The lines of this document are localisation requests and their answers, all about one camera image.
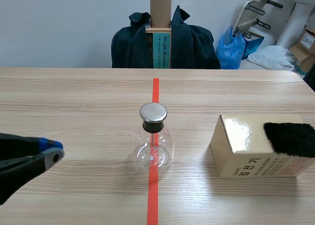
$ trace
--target white plastic bag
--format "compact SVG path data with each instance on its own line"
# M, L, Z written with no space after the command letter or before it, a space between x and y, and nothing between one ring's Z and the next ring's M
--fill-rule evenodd
M292 65L285 57L287 49L281 46L267 46L263 49L249 54L247 60L261 65L269 70L288 70L292 71L294 65Z

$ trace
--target sink pedestal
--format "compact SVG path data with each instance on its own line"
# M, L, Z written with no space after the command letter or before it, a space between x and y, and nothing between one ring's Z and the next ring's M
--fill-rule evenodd
M290 16L277 45L288 49L296 44L313 7L313 4L296 3L295 9Z

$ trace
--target black sponge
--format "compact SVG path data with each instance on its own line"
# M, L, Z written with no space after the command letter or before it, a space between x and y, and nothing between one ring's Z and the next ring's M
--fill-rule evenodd
M311 125L265 123L264 129L276 153L315 158L315 130Z

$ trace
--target cardboard box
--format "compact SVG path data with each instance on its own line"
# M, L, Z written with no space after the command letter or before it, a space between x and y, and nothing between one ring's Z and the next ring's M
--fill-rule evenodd
M267 122L303 123L299 115L220 115L210 143L220 178L296 177L315 162L275 153Z
M150 0L151 27L171 26L172 0Z
M301 74L305 75L315 64L315 54L310 54L305 48L302 48L300 44L296 44L290 48L290 52L300 62L299 68L301 69Z
M310 54L315 54L315 30L304 29L298 41Z
M152 68L171 68L172 30L146 28Z

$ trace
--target red tape line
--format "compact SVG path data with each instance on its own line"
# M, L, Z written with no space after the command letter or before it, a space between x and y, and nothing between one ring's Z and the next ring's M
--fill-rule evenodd
M159 102L159 79L153 79L152 102ZM158 225L158 133L154 134L150 142L149 189L147 225Z

